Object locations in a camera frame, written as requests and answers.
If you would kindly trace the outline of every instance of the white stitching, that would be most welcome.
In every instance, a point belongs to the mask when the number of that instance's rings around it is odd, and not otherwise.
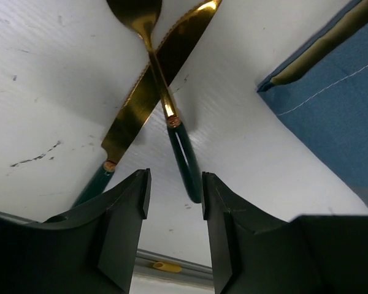
[[[322,90],[320,90],[320,91],[319,91],[319,92],[317,92],[316,94],[312,95],[312,96],[311,96],[311,97],[309,97],[307,100],[305,100],[303,103],[301,103],[301,104],[299,104],[298,106],[296,106],[296,107],[292,108],[291,110],[288,110],[288,111],[283,112],[283,113],[278,113],[278,114],[277,114],[277,116],[286,115],[286,114],[288,114],[289,112],[292,112],[292,111],[296,110],[297,108],[299,108],[299,107],[303,106],[305,103],[307,103],[309,100],[311,100],[312,98],[314,98],[314,97],[315,97],[315,96],[317,96],[318,94],[320,94],[320,93],[322,93],[323,91],[325,91],[325,90],[327,90],[327,89],[331,88],[332,86],[335,86],[335,85],[336,85],[337,83],[339,83],[340,81],[344,81],[344,80],[346,80],[347,78],[350,78],[350,77],[352,77],[352,76],[354,76],[354,75],[358,74],[359,72],[362,72],[362,71],[363,71],[364,69],[366,69],[367,67],[368,67],[368,64],[367,64],[366,66],[364,66],[362,69],[358,70],[357,72],[355,72],[355,73],[353,73],[353,74],[351,74],[351,75],[348,75],[348,76],[346,76],[346,77],[344,77],[344,78],[341,78],[339,81],[336,81],[335,83],[333,83],[333,84],[331,84],[331,85],[329,85],[329,86],[327,86],[327,87],[323,88]]]

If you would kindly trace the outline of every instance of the knife blade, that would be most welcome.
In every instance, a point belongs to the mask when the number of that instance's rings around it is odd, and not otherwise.
[[[167,84],[171,84],[191,54],[222,0],[206,0],[179,19],[156,50]],[[159,102],[153,74],[148,64],[129,92],[101,146],[107,160],[98,169],[74,206],[101,194],[114,174],[115,167],[131,146]]]

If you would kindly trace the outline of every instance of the dark green spoon handle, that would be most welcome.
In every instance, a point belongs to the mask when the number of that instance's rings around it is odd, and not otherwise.
[[[79,198],[76,200],[75,204],[72,207],[81,205],[88,200],[101,195],[108,185],[111,177],[115,173],[114,169],[107,171],[105,168],[106,162],[104,162],[97,172],[94,174],[90,182],[87,184],[86,188],[82,191]]]
[[[200,203],[202,200],[202,178],[185,126],[182,122],[177,127],[168,126],[167,133],[188,196],[193,202]]]

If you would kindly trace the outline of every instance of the dark green knife handle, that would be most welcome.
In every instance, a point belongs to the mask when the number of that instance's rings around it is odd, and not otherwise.
[[[107,171],[104,168],[104,165],[105,163],[99,167],[93,178],[87,184],[86,188],[80,194],[79,198],[76,200],[75,204],[72,207],[81,205],[103,193],[111,177],[115,173],[114,171]]]
[[[188,196],[193,202],[200,203],[202,200],[202,178],[185,126],[183,123],[177,127],[168,126],[167,133]]]

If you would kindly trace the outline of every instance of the gold spoon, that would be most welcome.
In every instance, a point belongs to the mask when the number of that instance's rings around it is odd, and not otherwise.
[[[186,191],[193,202],[200,203],[202,180],[195,153],[185,126],[178,116],[172,94],[159,66],[151,41],[151,35],[161,13],[162,0],[107,0],[107,2],[117,19],[127,28],[138,33],[144,41],[156,88],[161,96],[167,132]]]

